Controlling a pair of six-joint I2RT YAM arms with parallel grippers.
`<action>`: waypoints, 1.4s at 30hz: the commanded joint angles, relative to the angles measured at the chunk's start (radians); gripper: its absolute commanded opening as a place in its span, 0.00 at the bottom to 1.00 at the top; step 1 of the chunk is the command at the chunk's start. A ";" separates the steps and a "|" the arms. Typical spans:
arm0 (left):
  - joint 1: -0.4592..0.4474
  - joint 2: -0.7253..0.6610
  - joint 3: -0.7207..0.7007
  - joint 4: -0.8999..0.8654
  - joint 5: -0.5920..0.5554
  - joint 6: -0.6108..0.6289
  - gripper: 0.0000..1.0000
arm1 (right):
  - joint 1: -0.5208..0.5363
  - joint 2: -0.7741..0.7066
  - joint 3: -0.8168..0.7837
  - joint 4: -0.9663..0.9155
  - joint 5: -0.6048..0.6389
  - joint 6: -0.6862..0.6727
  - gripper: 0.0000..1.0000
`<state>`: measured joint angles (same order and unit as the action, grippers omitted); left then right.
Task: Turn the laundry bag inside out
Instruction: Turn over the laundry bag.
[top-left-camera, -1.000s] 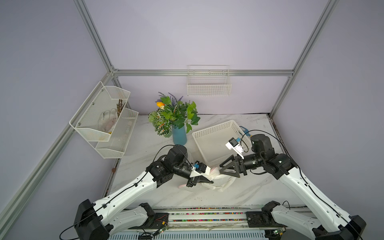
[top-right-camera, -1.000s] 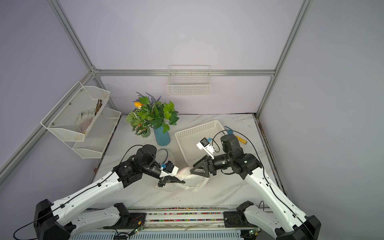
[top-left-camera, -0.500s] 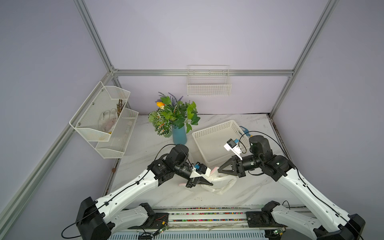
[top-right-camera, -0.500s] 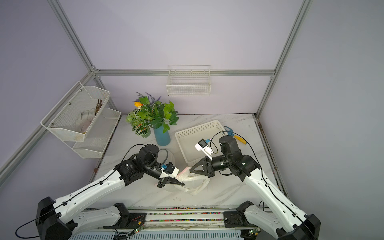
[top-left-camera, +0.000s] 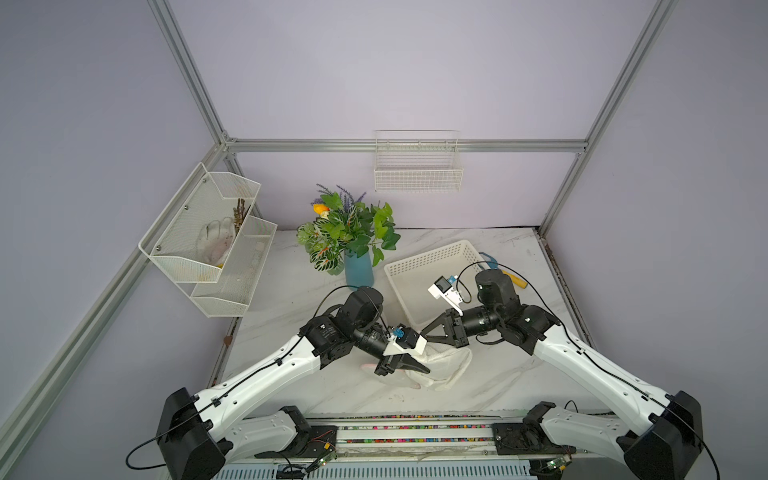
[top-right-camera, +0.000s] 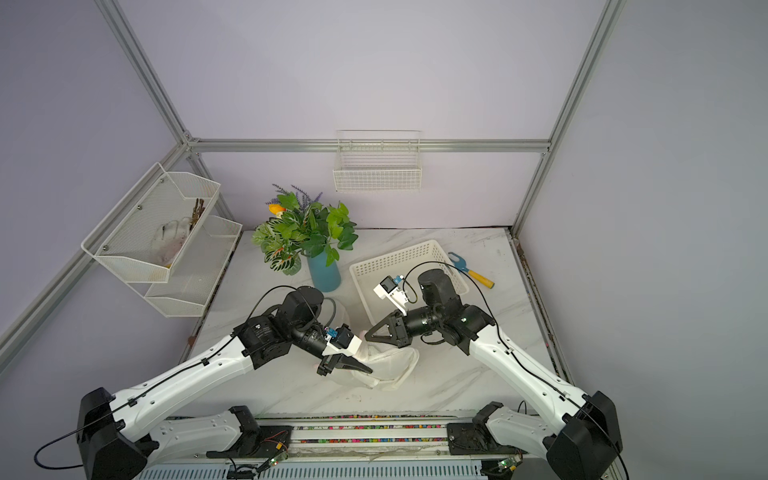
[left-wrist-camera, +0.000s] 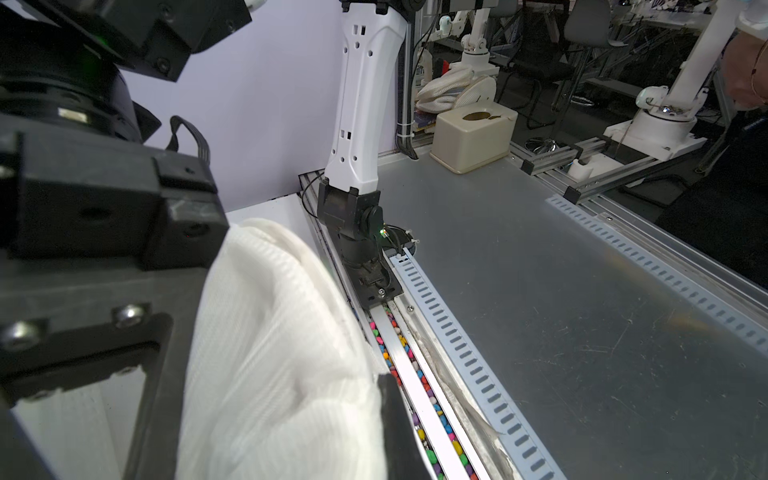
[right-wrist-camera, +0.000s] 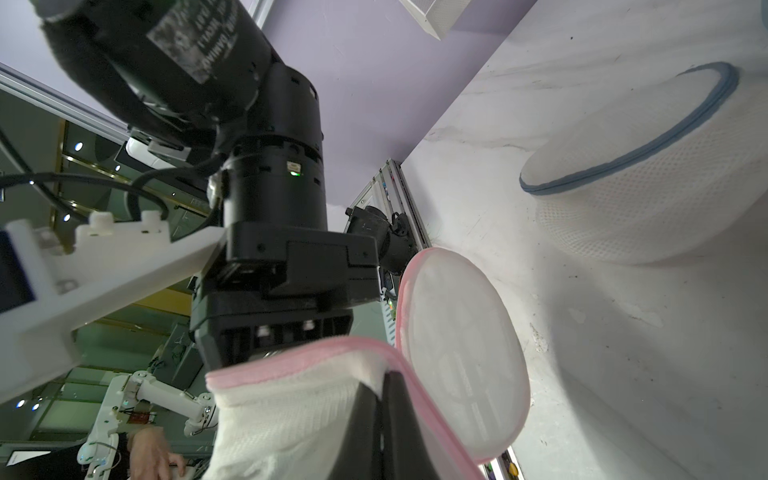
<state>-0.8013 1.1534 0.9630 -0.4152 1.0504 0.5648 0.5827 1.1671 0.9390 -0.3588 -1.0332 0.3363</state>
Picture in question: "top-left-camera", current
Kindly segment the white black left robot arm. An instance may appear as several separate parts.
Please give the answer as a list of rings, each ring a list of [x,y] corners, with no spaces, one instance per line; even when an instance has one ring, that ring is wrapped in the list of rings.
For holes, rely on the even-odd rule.
[[[301,435],[302,416],[281,409],[258,423],[250,413],[285,387],[359,349],[377,359],[376,373],[427,373],[418,361],[427,341],[410,327],[380,324],[383,296],[360,287],[342,304],[318,311],[265,359],[195,394],[186,388],[165,400],[154,443],[173,479],[211,479],[237,457],[283,450]]]

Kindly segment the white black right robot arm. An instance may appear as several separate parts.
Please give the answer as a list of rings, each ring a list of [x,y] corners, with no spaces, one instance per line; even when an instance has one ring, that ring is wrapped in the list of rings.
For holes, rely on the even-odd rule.
[[[706,451],[700,402],[670,394],[616,365],[572,334],[546,307],[523,303],[512,279],[498,269],[475,276],[478,306],[461,308],[455,282],[438,278],[430,294],[450,307],[423,329],[428,341],[463,347],[469,337],[497,331],[567,375],[617,417],[569,413],[540,402],[526,423],[556,445],[573,446],[625,465],[639,479],[683,479]]]

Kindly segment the pink rimmed mesh laundry bag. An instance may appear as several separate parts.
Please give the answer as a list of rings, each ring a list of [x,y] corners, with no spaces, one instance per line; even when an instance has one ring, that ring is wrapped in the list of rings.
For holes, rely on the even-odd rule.
[[[375,364],[364,364],[360,370],[366,377],[392,387],[446,391],[466,372],[472,360],[472,352],[468,348],[428,343],[423,353],[413,355],[413,358],[429,368],[430,372],[424,374],[397,370],[387,376],[379,376],[374,373]]]

